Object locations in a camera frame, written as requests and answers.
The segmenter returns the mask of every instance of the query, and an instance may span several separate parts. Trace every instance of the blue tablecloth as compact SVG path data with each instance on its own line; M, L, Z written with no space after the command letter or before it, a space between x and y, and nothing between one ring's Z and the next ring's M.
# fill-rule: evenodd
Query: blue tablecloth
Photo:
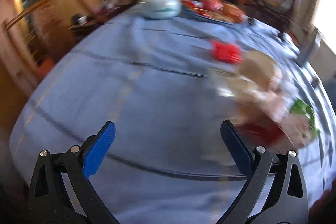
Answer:
M213 60L214 36L278 60L316 111L321 135L299 151L312 205L334 178L335 113L323 86L312 88L311 66L298 67L297 48L276 34L260 22L222 26L183 15L149 20L134 6L81 41L30 97L10 139L17 169L30 183L41 150L65 152L110 120L117 135L90 181L121 223L217 220L245 181L227 152L227 165L204 154L205 139L227 151L219 128L230 116L230 104L223 105L209 84L208 69L234 69ZM70 198L80 210L73 193Z

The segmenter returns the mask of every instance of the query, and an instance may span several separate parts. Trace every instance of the window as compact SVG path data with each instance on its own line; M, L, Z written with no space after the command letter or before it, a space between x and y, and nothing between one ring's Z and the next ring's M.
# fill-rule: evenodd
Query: window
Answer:
M313 19L330 49L336 53L335 36L336 0L320 0Z

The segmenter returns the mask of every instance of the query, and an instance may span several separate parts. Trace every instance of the white pot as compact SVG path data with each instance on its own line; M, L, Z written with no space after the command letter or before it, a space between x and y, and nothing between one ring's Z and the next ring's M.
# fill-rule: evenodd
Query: white pot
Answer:
M140 0L141 12L144 17L152 19L167 19L181 12L180 0Z

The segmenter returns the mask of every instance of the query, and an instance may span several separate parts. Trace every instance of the silver screw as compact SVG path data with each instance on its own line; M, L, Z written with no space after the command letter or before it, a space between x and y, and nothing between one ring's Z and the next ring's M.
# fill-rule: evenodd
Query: silver screw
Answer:
M263 146L258 146L257 147L257 151L260 152L260 153L265 153L266 152L266 148L263 147Z
M75 146L73 146L73 147L71 147L71 152L73 152L73 153L77 153L78 151L79 151L79 146L78 145L75 145Z
M290 150L288 153L289 153L290 156L296 157L296 152L295 151Z
M47 150L42 150L41 153L40 153L40 156L41 156L41 157L44 157L44 156L47 155L47 153L48 153Z

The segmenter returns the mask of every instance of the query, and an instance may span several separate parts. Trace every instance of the blue gripper pad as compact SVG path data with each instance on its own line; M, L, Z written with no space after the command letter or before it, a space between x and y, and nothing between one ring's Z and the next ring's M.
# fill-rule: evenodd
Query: blue gripper pad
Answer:
M90 149L85 152L83 173L86 179L88 179L90 175L97 173L98 168L109 150L115 136L116 127L114 126L114 123L106 122L103 128L96 135L95 142L91 145Z
M253 155L244 145L236 128L229 120L222 122L220 134L240 173L250 178L253 173Z

